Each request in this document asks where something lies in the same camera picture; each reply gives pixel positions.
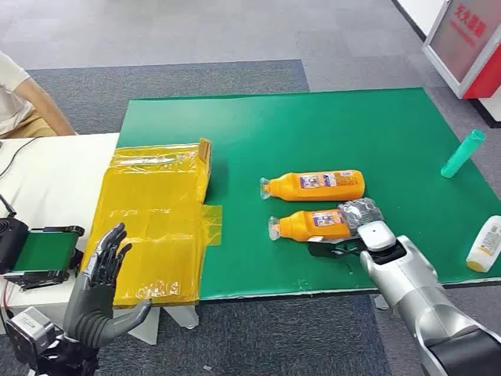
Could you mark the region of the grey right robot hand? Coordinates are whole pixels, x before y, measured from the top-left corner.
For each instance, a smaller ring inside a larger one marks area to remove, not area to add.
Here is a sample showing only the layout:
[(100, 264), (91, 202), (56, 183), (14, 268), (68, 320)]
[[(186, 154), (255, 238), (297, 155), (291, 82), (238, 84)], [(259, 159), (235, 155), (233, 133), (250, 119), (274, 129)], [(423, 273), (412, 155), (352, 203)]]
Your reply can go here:
[(348, 255), (359, 256), (364, 249), (364, 245), (358, 229), (370, 222), (384, 220), (381, 210), (373, 200), (367, 197), (341, 203), (337, 209), (344, 223), (347, 224), (349, 235), (336, 240), (327, 240), (326, 237), (309, 240), (307, 248), (311, 255), (330, 259), (340, 259)]

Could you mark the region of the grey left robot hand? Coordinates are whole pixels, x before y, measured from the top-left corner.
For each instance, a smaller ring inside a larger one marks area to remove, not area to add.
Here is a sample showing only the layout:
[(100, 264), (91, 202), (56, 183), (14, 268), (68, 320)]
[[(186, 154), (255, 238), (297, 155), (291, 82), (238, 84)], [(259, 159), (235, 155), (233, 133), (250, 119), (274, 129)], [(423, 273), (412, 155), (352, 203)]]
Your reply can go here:
[(121, 243), (127, 236), (122, 222), (102, 237), (86, 267), (75, 279), (66, 307), (63, 332), (66, 338), (92, 349), (106, 346), (115, 338), (142, 324), (149, 313), (152, 300), (143, 300), (132, 311), (113, 315), (118, 276), (131, 244)]

